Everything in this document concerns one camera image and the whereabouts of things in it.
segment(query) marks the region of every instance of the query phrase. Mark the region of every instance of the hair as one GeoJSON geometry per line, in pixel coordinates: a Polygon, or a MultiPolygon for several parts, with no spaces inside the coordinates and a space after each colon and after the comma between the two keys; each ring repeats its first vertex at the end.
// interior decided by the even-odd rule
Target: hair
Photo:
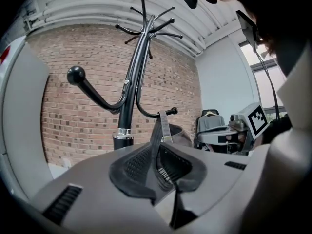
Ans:
{"type": "Polygon", "coordinates": [[[287,37],[307,37],[310,0],[239,0],[255,21],[259,35],[270,54],[275,53],[278,41],[287,37]]]}

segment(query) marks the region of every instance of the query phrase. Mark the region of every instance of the black cable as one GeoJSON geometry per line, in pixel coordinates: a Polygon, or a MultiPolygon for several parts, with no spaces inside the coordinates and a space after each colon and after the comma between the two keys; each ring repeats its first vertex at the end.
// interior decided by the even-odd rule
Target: black cable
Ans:
{"type": "Polygon", "coordinates": [[[270,84],[271,84],[271,87],[272,87],[272,91],[273,91],[274,102],[275,102],[276,119],[280,119],[276,91],[275,91],[273,82],[271,80],[271,77],[270,77],[270,74],[269,74],[269,71],[268,71],[268,67],[265,65],[264,61],[262,60],[262,58],[258,54],[258,52],[256,51],[255,53],[258,56],[259,60],[260,60],[260,63],[262,65],[262,67],[263,67],[264,72],[267,74],[267,77],[269,78],[269,81],[270,81],[270,84]]]}

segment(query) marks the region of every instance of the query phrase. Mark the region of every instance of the brick wall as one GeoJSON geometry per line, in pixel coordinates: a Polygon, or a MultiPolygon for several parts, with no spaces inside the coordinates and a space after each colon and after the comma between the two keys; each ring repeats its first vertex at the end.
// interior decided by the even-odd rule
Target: brick wall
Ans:
{"type": "MultiPolygon", "coordinates": [[[[113,150],[118,116],[71,86],[66,73],[73,65],[81,65],[99,93],[108,102],[117,102],[137,42],[125,45],[127,39],[129,35],[102,25],[66,26],[29,37],[31,47],[50,68],[41,117],[48,162],[64,165],[66,157],[76,164],[113,150]]],[[[177,107],[179,113],[170,116],[170,122],[182,126],[193,138],[195,119],[201,113],[195,61],[159,40],[152,43],[151,50],[154,58],[147,64],[142,105],[151,113],[177,107]]],[[[135,143],[148,142],[153,126],[154,120],[135,108],[135,143]]]]}

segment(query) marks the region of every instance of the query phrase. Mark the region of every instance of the white ceiling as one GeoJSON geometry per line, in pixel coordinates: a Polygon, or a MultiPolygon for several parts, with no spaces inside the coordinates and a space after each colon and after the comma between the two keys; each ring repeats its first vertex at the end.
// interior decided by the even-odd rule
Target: white ceiling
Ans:
{"type": "MultiPolygon", "coordinates": [[[[139,30],[142,16],[130,10],[131,6],[141,10],[141,0],[27,0],[5,40],[11,41],[36,29],[42,31],[74,23],[120,23],[139,30]]],[[[191,10],[183,0],[146,0],[148,15],[158,15],[172,6],[175,10],[161,17],[156,26],[175,18],[175,23],[163,31],[184,38],[162,37],[162,40],[190,56],[200,55],[209,45],[232,33],[238,43],[245,40],[235,13],[241,9],[238,2],[212,5],[199,0],[198,7],[191,10]]]]}

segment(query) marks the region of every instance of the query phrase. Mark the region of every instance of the black coat rack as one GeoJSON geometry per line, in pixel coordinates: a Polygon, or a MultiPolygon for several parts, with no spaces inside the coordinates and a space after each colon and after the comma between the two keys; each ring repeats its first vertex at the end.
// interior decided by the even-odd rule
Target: black coat rack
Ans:
{"type": "MultiPolygon", "coordinates": [[[[140,104],[141,90],[143,86],[147,58],[148,56],[150,57],[150,59],[153,58],[150,51],[152,38],[160,35],[183,38],[183,36],[181,35],[159,32],[164,27],[168,26],[171,23],[174,23],[175,20],[173,18],[163,23],[162,25],[154,28],[155,21],[166,13],[174,10],[174,7],[164,11],[157,17],[155,17],[155,15],[151,15],[151,17],[147,20],[145,0],[141,1],[143,12],[135,9],[134,7],[131,7],[132,10],[138,12],[143,16],[143,26],[140,31],[130,31],[126,28],[121,27],[119,24],[116,25],[117,29],[120,29],[128,33],[129,35],[134,36],[130,40],[126,41],[125,44],[128,44],[129,42],[139,38],[129,65],[128,73],[124,81],[121,97],[116,104],[111,105],[107,103],[106,100],[104,100],[104,98],[94,89],[94,87],[86,79],[86,73],[82,67],[74,66],[70,68],[67,73],[67,79],[71,85],[78,86],[98,106],[102,107],[103,109],[109,110],[112,114],[119,114],[117,132],[113,134],[114,150],[133,145],[134,136],[131,134],[131,122],[135,98],[137,108],[143,115],[149,118],[160,117],[159,113],[150,114],[146,112],[140,104]]],[[[177,108],[174,107],[166,111],[166,114],[177,114],[177,108]]]]}

